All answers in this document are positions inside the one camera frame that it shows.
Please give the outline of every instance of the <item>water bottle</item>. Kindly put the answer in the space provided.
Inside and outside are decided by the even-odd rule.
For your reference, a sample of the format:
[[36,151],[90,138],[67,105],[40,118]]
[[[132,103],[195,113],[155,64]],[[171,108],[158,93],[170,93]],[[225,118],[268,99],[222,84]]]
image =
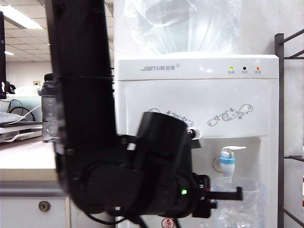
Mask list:
[[56,98],[53,74],[44,76],[45,82],[41,89],[42,103],[42,140],[45,143],[59,139],[57,135]]

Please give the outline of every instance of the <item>ceiling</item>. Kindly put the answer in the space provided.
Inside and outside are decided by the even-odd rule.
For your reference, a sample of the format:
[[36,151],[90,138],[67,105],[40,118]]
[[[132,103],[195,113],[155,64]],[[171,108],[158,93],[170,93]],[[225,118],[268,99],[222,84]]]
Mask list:
[[[11,5],[43,27],[43,29],[19,28],[17,24],[16,26],[4,21],[5,49],[14,54],[6,55],[7,62],[51,61],[46,10],[43,3],[43,0],[0,0],[0,5]],[[104,3],[112,62],[114,60],[113,0],[104,0]]]

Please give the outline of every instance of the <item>metal shelf rack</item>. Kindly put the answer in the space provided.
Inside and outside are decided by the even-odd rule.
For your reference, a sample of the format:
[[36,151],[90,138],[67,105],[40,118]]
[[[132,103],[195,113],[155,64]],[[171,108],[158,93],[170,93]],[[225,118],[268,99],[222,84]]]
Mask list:
[[304,50],[295,53],[292,56],[285,57],[284,43],[304,33],[304,29],[284,38],[284,33],[275,35],[275,54],[279,57],[279,164],[278,164],[278,214],[277,227],[284,228],[284,214],[288,215],[297,224],[304,228],[304,223],[296,216],[284,208],[284,160],[293,159],[304,162],[299,155],[284,155],[284,60],[286,59],[304,59],[300,55],[304,54]]

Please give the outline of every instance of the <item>fluorescent light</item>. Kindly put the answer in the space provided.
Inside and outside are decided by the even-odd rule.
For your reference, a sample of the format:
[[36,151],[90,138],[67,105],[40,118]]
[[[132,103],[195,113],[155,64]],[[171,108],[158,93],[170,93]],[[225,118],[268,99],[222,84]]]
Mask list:
[[5,51],[4,52],[6,55],[9,55],[9,56],[13,56],[14,55],[14,53],[11,53],[11,52],[9,52],[9,51]]
[[12,6],[0,6],[0,11],[3,12],[4,16],[12,19],[18,24],[26,27],[27,29],[42,29],[42,27],[34,22],[31,18],[25,16]]

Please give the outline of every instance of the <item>white desk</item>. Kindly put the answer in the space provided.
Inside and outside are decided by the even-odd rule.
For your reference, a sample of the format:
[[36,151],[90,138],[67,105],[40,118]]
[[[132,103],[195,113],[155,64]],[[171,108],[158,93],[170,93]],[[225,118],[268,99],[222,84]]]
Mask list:
[[0,169],[55,169],[53,143],[41,137],[0,143]]
[[1,142],[0,180],[57,180],[53,143],[42,142],[42,137]]

